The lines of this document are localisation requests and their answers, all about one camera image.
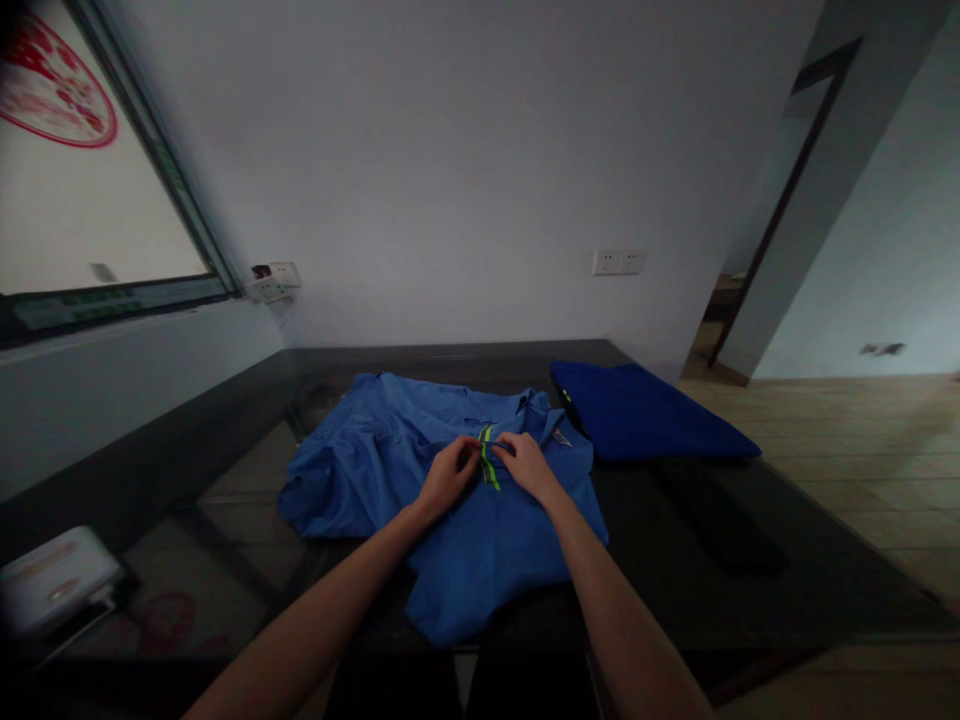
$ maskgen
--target doorway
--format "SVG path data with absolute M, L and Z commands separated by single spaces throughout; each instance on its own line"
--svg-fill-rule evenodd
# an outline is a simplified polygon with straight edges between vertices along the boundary
M 749 210 L 717 280 L 691 349 L 713 366 L 750 291 L 803 169 L 826 124 L 860 45 L 844 45 L 803 68 L 794 82 L 767 159 L 754 183 Z

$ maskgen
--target blue polo shirt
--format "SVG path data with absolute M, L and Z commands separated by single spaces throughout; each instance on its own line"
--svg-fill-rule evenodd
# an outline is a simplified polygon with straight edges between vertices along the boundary
M 505 431 L 539 442 L 606 544 L 590 481 L 593 446 L 546 393 L 505 397 L 390 373 L 358 375 L 303 443 L 280 492 L 280 513 L 304 538 L 368 537 L 417 498 L 434 456 L 458 435 L 494 441 Z M 407 561 L 418 575 L 407 616 L 438 647 L 478 632 L 517 595 L 570 577 L 546 512 L 489 450 L 475 484 Z

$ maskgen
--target white router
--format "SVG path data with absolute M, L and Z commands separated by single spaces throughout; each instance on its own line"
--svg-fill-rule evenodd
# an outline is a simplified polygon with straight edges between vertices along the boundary
M 86 525 L 67 530 L 0 570 L 10 631 L 47 633 L 111 595 L 125 572 Z

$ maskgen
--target door frame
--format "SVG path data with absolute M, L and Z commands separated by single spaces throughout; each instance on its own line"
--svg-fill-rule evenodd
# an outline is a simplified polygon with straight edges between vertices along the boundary
M 733 327 L 733 323 L 736 321 L 737 315 L 740 314 L 740 309 L 743 307 L 743 301 L 747 297 L 747 293 L 750 291 L 750 286 L 753 284 L 753 279 L 756 277 L 757 270 L 760 269 L 760 264 L 763 262 L 763 258 L 767 254 L 770 243 L 773 241 L 773 236 L 776 234 L 777 228 L 780 226 L 780 220 L 783 219 L 783 213 L 786 211 L 787 205 L 790 203 L 790 199 L 793 197 L 793 193 L 797 189 L 797 185 L 800 182 L 800 176 L 803 175 L 803 170 L 807 166 L 807 160 L 810 159 L 810 154 L 813 152 L 813 148 L 817 144 L 817 139 L 820 137 L 820 132 L 823 130 L 823 126 L 827 122 L 827 117 L 830 115 L 830 110 L 833 108 L 833 103 L 837 99 L 837 95 L 840 94 L 840 88 L 843 85 L 844 79 L 847 77 L 847 71 L 850 69 L 850 65 L 853 63 L 853 59 L 856 57 L 857 50 L 859 50 L 860 43 L 862 41 L 863 38 L 859 37 L 856 40 L 837 48 L 832 53 L 820 58 L 816 62 L 810 63 L 800 71 L 800 73 L 797 75 L 796 81 L 793 83 L 793 89 L 790 91 L 791 96 L 796 95 L 798 92 L 806 90 L 808 87 L 826 80 L 829 77 L 833 78 L 833 80 L 830 82 L 830 86 L 827 88 L 826 94 L 823 97 L 823 102 L 820 104 L 820 109 L 817 110 L 817 114 L 813 119 L 813 124 L 810 126 L 810 131 L 807 133 L 807 138 L 803 141 L 803 147 L 800 148 L 800 154 L 797 156 L 797 160 L 793 164 L 793 170 L 790 171 L 790 177 L 787 179 L 787 184 L 784 186 L 783 192 L 780 195 L 780 199 L 777 201 L 777 206 L 774 208 L 773 215 L 770 216 L 770 222 L 767 224 L 767 229 L 764 231 L 763 238 L 760 240 L 760 247 L 757 248 L 757 252 L 754 254 L 753 260 L 750 263 L 750 269 L 747 270 L 747 276 L 744 278 L 743 287 L 740 288 L 740 294 L 737 297 L 736 303 L 734 303 L 733 311 L 730 313 L 730 316 L 724 320 L 723 330 L 720 332 L 720 339 L 717 340 L 717 344 L 714 346 L 713 352 L 710 353 L 710 359 L 707 361 L 707 365 L 709 367 L 713 367 L 714 363 L 717 362 L 717 358 L 720 356 L 720 351 L 723 349 L 723 345 L 726 343 L 727 337 L 730 335 L 730 330 Z

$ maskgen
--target wall socket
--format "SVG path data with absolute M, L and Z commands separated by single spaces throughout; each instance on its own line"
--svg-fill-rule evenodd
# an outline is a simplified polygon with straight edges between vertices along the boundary
M 293 263 L 270 263 L 270 274 L 284 287 L 300 287 L 300 275 Z
M 247 295 L 254 302 L 263 302 L 267 305 L 290 297 L 283 284 L 274 277 L 260 278 L 247 283 Z
M 637 275 L 643 268 L 646 250 L 596 250 L 593 253 L 594 275 Z

